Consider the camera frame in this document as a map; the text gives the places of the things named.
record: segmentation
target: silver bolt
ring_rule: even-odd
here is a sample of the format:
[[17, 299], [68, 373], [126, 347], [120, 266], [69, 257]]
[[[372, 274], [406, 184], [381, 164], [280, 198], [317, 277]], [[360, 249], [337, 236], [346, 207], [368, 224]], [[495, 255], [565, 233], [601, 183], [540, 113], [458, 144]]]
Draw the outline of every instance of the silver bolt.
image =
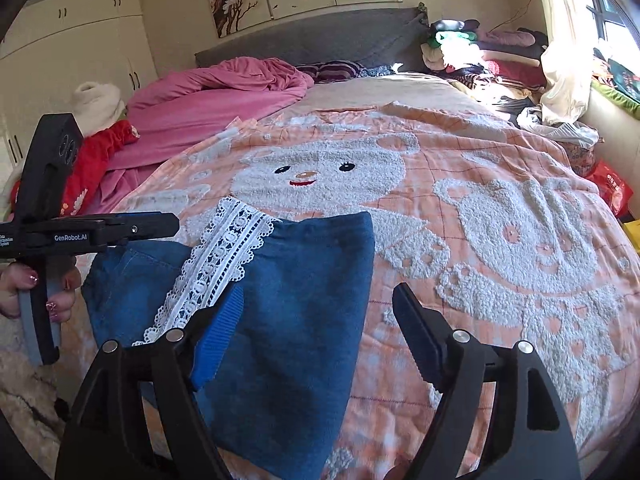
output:
[[115, 352], [117, 347], [118, 347], [118, 342], [114, 341], [113, 339], [109, 339], [108, 341], [105, 341], [104, 344], [102, 345], [102, 351], [105, 354], [110, 354], [111, 352]]
[[172, 328], [169, 332], [166, 333], [166, 340], [171, 343], [177, 343], [184, 337], [184, 332], [179, 328]]
[[533, 352], [533, 345], [529, 341], [520, 341], [518, 343], [518, 350], [523, 354], [531, 354]]
[[456, 330], [453, 333], [453, 339], [459, 343], [468, 343], [471, 340], [471, 336], [465, 330]]

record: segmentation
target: lace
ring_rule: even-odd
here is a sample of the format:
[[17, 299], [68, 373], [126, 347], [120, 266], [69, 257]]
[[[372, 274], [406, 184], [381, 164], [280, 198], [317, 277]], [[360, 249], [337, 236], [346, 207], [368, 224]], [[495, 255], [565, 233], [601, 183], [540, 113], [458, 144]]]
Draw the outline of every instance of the lace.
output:
[[229, 282], [244, 278], [244, 264], [254, 259], [277, 218], [231, 197], [218, 202], [216, 214], [200, 236], [200, 244], [182, 265], [174, 288], [158, 309], [144, 341], [153, 343], [167, 330], [184, 328], [194, 312], [216, 303]]

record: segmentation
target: wire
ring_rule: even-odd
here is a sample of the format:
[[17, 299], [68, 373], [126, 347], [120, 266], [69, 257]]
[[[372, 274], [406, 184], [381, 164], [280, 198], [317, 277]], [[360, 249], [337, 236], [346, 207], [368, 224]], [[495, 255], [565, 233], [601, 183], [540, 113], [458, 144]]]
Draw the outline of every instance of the wire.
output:
[[529, 0], [529, 3], [525, 7], [520, 7], [518, 10], [516, 10], [516, 13], [513, 15], [512, 18], [508, 19], [506, 22], [502, 22], [500, 25], [496, 25], [489, 32], [493, 32], [498, 27], [501, 27], [503, 25], [509, 25], [510, 23], [513, 23], [516, 20], [519, 20], [520, 18], [524, 18], [524, 16], [526, 16], [527, 13], [529, 12], [529, 7], [531, 6], [532, 1], [533, 0]]

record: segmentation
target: hand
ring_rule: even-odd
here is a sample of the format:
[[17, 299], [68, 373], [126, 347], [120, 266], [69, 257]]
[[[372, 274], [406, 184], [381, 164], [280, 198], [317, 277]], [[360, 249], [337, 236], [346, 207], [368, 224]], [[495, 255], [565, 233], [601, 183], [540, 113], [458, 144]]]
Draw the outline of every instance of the hand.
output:
[[[47, 301], [49, 319], [64, 323], [71, 318], [71, 307], [76, 302], [76, 288], [82, 283], [80, 271], [74, 267], [62, 278], [65, 290], [54, 294]], [[12, 263], [0, 274], [0, 314], [15, 319], [20, 317], [18, 290], [31, 290], [38, 283], [33, 269], [24, 264]]]

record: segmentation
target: headboard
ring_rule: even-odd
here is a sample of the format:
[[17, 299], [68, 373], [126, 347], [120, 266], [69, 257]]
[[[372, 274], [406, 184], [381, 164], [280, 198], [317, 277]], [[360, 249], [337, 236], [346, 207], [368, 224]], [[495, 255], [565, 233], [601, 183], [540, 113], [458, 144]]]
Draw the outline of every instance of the headboard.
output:
[[415, 8], [332, 12], [278, 23], [230, 39], [196, 54], [199, 67], [238, 56], [278, 57], [292, 65], [347, 59], [367, 68], [403, 63], [401, 71], [423, 72], [420, 44], [429, 29]]

